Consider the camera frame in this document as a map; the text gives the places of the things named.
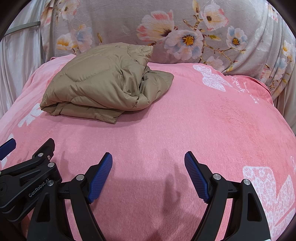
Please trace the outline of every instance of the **white curtain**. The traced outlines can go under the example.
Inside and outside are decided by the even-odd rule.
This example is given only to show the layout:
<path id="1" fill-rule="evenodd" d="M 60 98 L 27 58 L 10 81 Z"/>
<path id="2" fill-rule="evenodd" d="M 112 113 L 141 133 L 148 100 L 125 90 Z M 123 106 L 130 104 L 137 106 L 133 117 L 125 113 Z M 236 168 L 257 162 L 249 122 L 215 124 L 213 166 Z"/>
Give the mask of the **white curtain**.
<path id="1" fill-rule="evenodd" d="M 45 0 L 32 0 L 9 28 L 40 21 Z M 21 94 L 30 75 L 43 63 L 40 27 L 5 36 L 0 42 L 0 118 Z"/>

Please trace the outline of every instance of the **khaki down jacket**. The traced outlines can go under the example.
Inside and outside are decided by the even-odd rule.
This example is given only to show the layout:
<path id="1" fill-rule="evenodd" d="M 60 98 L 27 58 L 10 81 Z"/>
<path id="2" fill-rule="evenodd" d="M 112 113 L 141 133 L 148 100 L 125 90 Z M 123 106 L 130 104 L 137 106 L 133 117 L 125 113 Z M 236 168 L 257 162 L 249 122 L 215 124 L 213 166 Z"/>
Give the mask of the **khaki down jacket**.
<path id="1" fill-rule="evenodd" d="M 174 76 L 147 66 L 152 46 L 125 43 L 93 47 L 69 61 L 47 87 L 41 110 L 116 123 L 124 111 L 160 98 Z"/>

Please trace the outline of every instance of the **beige curtain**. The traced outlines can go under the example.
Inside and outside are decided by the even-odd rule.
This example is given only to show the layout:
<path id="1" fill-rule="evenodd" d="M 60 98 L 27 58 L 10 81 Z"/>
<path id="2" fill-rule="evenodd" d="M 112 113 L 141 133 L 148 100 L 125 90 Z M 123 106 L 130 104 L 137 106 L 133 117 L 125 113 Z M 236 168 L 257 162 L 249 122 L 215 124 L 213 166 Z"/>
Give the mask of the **beige curtain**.
<path id="1" fill-rule="evenodd" d="M 291 78 L 274 101 L 274 106 L 285 118 L 294 134 L 296 135 L 296 70 L 294 68 Z"/>

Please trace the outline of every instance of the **floral blanket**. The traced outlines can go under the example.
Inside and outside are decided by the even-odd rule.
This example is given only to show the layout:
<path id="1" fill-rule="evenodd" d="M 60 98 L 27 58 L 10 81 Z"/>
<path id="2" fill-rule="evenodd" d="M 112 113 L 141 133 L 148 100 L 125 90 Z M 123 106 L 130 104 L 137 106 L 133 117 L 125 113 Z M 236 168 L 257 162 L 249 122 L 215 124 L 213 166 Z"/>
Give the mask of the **floral blanket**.
<path id="1" fill-rule="evenodd" d="M 295 37 L 266 0 L 46 0 L 46 59 L 92 46 L 154 45 L 155 63 L 203 63 L 266 84 L 273 100 L 295 65 Z"/>
<path id="2" fill-rule="evenodd" d="M 17 143 L 0 169 L 30 159 L 50 137 L 56 144 L 52 161 L 64 182 L 110 152 L 113 167 L 91 205 L 106 240 L 190 240 L 206 209 L 184 165 L 190 150 L 227 180 L 251 180 L 276 241 L 295 214 L 296 137 L 264 84 L 223 76 L 203 64 L 149 63 L 152 70 L 175 76 L 150 107 L 123 113 L 116 125 L 51 116 L 40 110 L 43 93 L 74 57 L 55 58 L 37 69 L 0 119 L 0 143 L 10 138 Z M 217 240 L 227 227 L 229 201 Z M 66 207 L 74 239 L 80 241 L 70 201 Z"/>

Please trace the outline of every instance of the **pink fleece bedspread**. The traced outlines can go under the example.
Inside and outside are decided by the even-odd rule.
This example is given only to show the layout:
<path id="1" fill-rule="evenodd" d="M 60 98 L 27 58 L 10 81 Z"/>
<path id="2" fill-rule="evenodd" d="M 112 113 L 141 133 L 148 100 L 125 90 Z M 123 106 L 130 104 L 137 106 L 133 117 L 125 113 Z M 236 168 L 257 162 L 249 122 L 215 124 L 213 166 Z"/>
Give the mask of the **pink fleece bedspread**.
<path id="1" fill-rule="evenodd" d="M 107 241 L 185 241 L 206 208 L 184 165 L 190 150 L 227 180 L 250 179 L 272 240 L 279 237 L 295 214 L 296 137 L 263 84 L 223 76 L 202 64 L 149 63 L 175 76 L 170 90 L 149 108 L 125 112 L 115 125 L 50 116 L 39 103 L 50 80 L 73 57 L 55 58 L 37 69 L 0 119 L 0 143 L 12 137 L 17 142 L 2 169 L 30 159 L 48 138 L 55 141 L 52 161 L 63 181 L 85 173 L 110 152 L 113 167 L 91 205 Z M 66 204 L 74 238 L 81 240 Z M 223 238 L 230 206 L 217 240 Z"/>

